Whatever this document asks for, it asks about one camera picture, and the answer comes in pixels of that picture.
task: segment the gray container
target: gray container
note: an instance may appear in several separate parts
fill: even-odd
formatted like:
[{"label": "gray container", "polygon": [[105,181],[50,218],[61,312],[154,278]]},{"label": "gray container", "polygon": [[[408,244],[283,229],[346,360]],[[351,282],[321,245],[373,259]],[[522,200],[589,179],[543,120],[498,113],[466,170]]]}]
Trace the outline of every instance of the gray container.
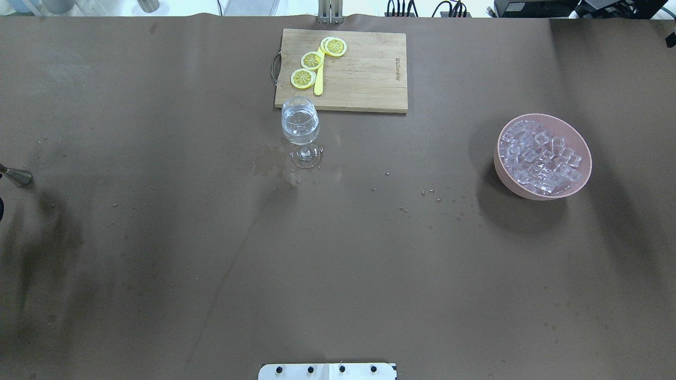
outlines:
[{"label": "gray container", "polygon": [[64,14],[73,9],[75,0],[43,0],[47,10],[53,14]]}]

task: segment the water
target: water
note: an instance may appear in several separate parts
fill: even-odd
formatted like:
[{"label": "water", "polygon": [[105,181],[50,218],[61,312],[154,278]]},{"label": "water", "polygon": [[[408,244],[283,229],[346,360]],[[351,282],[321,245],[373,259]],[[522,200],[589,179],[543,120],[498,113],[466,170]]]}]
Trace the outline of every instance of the water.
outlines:
[{"label": "water", "polygon": [[319,117],[307,106],[292,106],[282,114],[282,129],[291,143],[307,145],[319,135]]}]

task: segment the yellow spoon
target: yellow spoon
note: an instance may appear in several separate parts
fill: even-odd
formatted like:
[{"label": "yellow spoon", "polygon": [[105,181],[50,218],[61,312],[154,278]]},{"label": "yellow spoon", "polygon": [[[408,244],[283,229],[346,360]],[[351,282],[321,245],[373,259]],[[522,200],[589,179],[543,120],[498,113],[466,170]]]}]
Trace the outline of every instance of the yellow spoon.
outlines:
[{"label": "yellow spoon", "polygon": [[[322,49],[322,47],[319,47],[319,49],[317,49],[317,54],[321,56],[322,60],[324,59],[325,54],[324,49]],[[324,93],[324,64],[319,66],[319,68],[317,69],[317,79],[314,81],[314,94],[320,96],[323,93]]]}]

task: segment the wine glass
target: wine glass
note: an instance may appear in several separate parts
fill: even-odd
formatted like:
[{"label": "wine glass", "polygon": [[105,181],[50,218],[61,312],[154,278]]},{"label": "wine glass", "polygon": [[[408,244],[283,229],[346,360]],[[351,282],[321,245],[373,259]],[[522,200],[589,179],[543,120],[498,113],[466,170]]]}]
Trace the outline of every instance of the wine glass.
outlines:
[{"label": "wine glass", "polygon": [[301,169],[311,168],[321,160],[321,148],[312,142],[319,135],[319,116],[314,104],[306,97],[295,96],[282,106],[284,136],[299,148],[289,155]]}]

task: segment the metal clamp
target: metal clamp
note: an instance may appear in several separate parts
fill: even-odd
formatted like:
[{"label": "metal clamp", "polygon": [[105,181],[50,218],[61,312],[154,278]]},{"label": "metal clamp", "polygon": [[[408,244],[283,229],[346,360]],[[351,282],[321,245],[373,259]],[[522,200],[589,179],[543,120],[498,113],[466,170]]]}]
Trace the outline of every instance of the metal clamp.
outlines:
[{"label": "metal clamp", "polygon": [[320,24],[342,24],[343,0],[319,0],[317,22]]}]

